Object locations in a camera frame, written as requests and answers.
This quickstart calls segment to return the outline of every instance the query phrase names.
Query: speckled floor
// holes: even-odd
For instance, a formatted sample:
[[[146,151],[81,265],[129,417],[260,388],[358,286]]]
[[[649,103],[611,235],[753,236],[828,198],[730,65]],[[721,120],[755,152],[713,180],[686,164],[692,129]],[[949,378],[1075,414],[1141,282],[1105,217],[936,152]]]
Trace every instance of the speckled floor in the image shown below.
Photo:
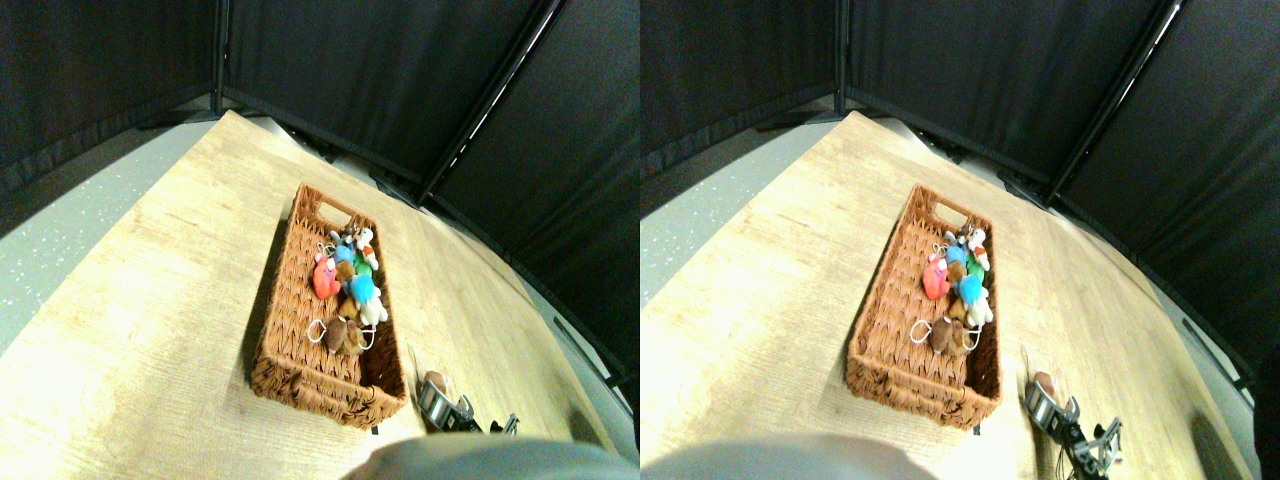
[[[874,122],[946,157],[941,150],[920,141],[902,122],[893,118]],[[833,123],[801,125],[781,136],[777,132],[746,131],[690,159],[689,161],[726,166],[640,220],[641,308],[730,218],[832,128]],[[1005,188],[1005,183],[997,177],[998,166],[989,160],[965,157],[960,168]],[[1051,212],[1065,216],[1057,211],[1051,210]],[[1071,220],[1092,232],[1080,221]],[[1174,323],[1201,376],[1204,378],[1204,384],[1217,402],[1245,463],[1254,477],[1261,477],[1258,456],[1253,449],[1252,398],[1242,396],[1231,387],[1233,379],[1238,375],[1230,367],[1230,362],[1226,362],[1221,349],[1198,329],[1194,333],[1188,330],[1181,323],[1187,315],[1169,301],[1158,287],[1155,284],[1152,287],[1156,288],[1170,321]],[[1197,342],[1196,337],[1203,339],[1204,344]],[[1228,365],[1229,371],[1225,375],[1219,370],[1219,362]]]
[[[250,122],[291,138],[270,118],[250,118]],[[12,287],[0,288],[0,355],[102,236],[212,127],[214,122],[204,122],[127,131],[0,198],[0,205],[5,206],[0,209],[0,275],[17,279],[9,283]],[[369,164],[361,159],[343,155],[333,165],[376,186],[369,175]],[[456,224],[454,228],[462,229]],[[595,374],[596,369],[603,370],[599,357],[572,326],[566,335],[553,320],[559,312],[527,283],[524,285],[559,342],[618,453],[639,463],[631,416],[616,401],[617,390],[605,387]]]

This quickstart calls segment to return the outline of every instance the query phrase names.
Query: wood grain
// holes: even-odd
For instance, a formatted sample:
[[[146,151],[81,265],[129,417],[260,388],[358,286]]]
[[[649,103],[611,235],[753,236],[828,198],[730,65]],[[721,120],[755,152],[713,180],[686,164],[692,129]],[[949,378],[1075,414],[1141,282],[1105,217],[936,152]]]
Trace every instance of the wood grain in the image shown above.
[[[250,390],[246,365],[301,182],[378,220],[406,372],[451,375],[485,426],[515,412],[520,435],[612,451],[497,256],[229,111],[0,357],[3,475],[337,477],[422,435],[412,407],[370,435]]]
[[[1000,230],[1004,403],[982,435],[845,384],[852,321],[915,183]],[[641,311],[640,330],[641,465],[714,439],[810,431],[887,442],[943,479],[1050,479],[1059,449],[1019,404],[1025,344],[1078,398],[1087,431],[1124,421],[1114,479],[1249,476],[1124,256],[856,113],[694,255]]]

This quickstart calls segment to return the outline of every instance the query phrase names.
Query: black backdrop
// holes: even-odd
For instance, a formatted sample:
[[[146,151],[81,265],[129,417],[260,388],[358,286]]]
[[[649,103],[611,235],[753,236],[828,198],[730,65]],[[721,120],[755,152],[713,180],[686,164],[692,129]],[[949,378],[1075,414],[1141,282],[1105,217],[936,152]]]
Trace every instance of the black backdrop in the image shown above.
[[[0,4],[0,193],[209,92],[214,5]]]
[[[227,96],[416,182],[534,3],[234,0]]]
[[[836,6],[641,1],[644,175],[835,91]]]
[[[1277,187],[1280,8],[1190,1],[1066,196],[1256,370],[1280,339]]]
[[[851,97],[1047,182],[1158,3],[852,1]]]
[[[634,0],[567,3],[435,193],[636,375],[637,22]]]

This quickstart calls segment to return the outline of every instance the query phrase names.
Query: white plush toy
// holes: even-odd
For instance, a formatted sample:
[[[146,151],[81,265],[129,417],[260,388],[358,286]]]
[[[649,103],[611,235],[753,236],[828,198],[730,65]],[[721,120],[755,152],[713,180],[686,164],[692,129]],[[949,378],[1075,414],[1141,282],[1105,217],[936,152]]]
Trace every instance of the white plush toy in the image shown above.
[[[969,234],[969,251],[973,252],[973,257],[978,259],[978,265],[982,265],[982,271],[991,271],[991,260],[987,260],[987,248],[982,246],[982,242],[987,241],[987,232],[980,228],[973,229]]]
[[[947,230],[947,233],[942,234],[942,237],[947,239],[947,244],[951,244],[951,246],[955,246],[955,247],[964,247],[964,236],[960,236],[960,238],[956,238],[955,233],[951,233],[951,230]]]
[[[370,268],[378,270],[378,257],[374,256],[374,247],[369,244],[369,242],[372,241],[374,230],[367,228],[360,229],[360,236],[356,237],[356,250],[365,257],[365,262],[369,264]]]
[[[383,307],[383,291],[374,288],[374,296],[365,305],[360,306],[360,321],[365,326],[378,328],[379,323],[387,321],[387,308]]]
[[[965,323],[970,328],[978,328],[984,324],[989,324],[996,319],[996,314],[991,311],[991,303],[987,303],[987,297],[991,294],[986,288],[978,294],[978,300],[973,301],[969,306],[969,312],[965,315]]]

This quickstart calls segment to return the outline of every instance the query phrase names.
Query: stuffed toy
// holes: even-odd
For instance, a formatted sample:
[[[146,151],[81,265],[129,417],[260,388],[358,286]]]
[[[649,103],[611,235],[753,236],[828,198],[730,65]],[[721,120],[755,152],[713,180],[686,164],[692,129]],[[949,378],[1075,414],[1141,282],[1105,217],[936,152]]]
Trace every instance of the stuffed toy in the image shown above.
[[[964,247],[950,246],[947,247],[947,264],[954,261],[964,262],[965,250]]]
[[[374,287],[374,278],[369,275],[356,275],[351,278],[351,297],[356,300],[356,307],[364,308],[364,305],[374,298],[374,292],[378,291]]]
[[[965,310],[969,312],[973,312],[973,302],[978,300],[984,289],[986,288],[982,288],[982,279],[977,275],[965,275],[964,279],[956,284],[956,292],[960,296],[960,300],[964,301]]]
[[[991,311],[991,305],[987,302],[988,294],[987,289],[983,288],[978,298],[969,305],[969,315],[965,316],[965,321],[969,326],[979,328],[996,319],[996,314]]]
[[[356,315],[360,315],[360,307],[356,306],[355,298],[347,296],[347,300],[342,301],[342,305],[338,306],[338,316],[344,319],[355,319]]]
[[[929,255],[929,264],[924,266],[924,274],[920,275],[920,280],[924,283],[924,296],[929,300],[938,300],[951,291],[951,283],[947,282],[947,268],[943,262],[945,259],[934,255]]]
[[[965,312],[968,312],[968,310],[965,310],[964,301],[960,298],[951,302],[951,308],[947,308],[947,316],[952,319],[964,319]]]
[[[369,242],[374,241],[374,230],[367,228],[360,229],[360,236],[356,237],[356,250],[364,256],[365,262],[369,264],[374,270],[378,270],[378,257],[374,255],[374,247]]]
[[[933,320],[933,329],[929,330],[929,347],[933,347],[933,353],[942,355],[943,351],[950,351],[951,343],[951,319],[943,316]]]
[[[963,279],[964,275],[968,275],[969,270],[965,269],[964,265],[965,264],[963,261],[952,261],[947,264],[947,282],[951,282],[954,284],[956,282],[960,282],[960,279]]]
[[[335,316],[326,320],[324,326],[324,346],[329,348],[329,353],[338,353],[338,348],[347,340],[347,319]]]
[[[351,280],[352,276],[356,276],[356,268],[352,266],[351,262],[347,260],[339,261],[338,265],[333,269],[333,271],[335,274],[334,278],[343,284],[346,284],[347,280]]]
[[[964,247],[964,236],[956,237],[955,233],[947,230],[947,233],[943,233],[942,237],[946,238],[947,243],[951,243],[952,246]]]
[[[349,323],[355,323],[356,317],[351,316]],[[347,338],[342,342],[342,348],[339,349],[342,355],[361,355],[365,349],[360,346],[364,340],[360,338],[364,335],[356,325],[347,328]]]
[[[991,270],[991,261],[987,260],[987,248],[982,246],[982,242],[987,241],[987,232],[980,228],[973,229],[969,233],[966,247],[973,252],[974,259],[978,260],[978,265],[982,265],[982,270]]]
[[[360,307],[360,321],[366,326],[372,326],[378,329],[378,324],[387,321],[387,308],[383,307],[383,291],[374,288],[374,296],[369,298],[362,307]]]
[[[342,289],[342,283],[337,279],[333,259],[316,253],[316,269],[311,273],[311,283],[315,285],[316,296],[323,298],[333,297]]]
[[[339,244],[333,248],[333,261],[339,264],[344,261],[353,262],[356,261],[356,252],[348,246]]]
[[[982,269],[982,265],[978,264],[978,259],[974,259],[973,255],[969,255],[969,260],[965,260],[965,273],[968,275],[975,275],[975,276],[978,276],[979,282],[983,282],[983,280],[987,279],[987,270]]]

